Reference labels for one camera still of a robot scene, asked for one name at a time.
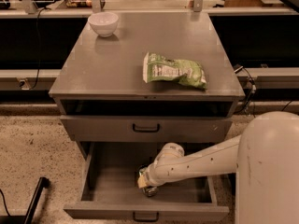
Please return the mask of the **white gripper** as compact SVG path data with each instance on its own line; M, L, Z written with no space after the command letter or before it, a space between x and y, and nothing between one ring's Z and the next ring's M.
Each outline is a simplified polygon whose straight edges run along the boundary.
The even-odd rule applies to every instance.
M140 189L145 188L146 186L159 187L163 182L156 175L155 169L147 167L137 180L137 185Z

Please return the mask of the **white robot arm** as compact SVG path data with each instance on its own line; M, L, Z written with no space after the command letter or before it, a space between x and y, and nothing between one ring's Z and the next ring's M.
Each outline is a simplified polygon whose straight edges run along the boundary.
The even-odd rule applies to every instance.
M268 112L237 137L190 155L167 143L137 185L235 174L235 224L299 224L299 116Z

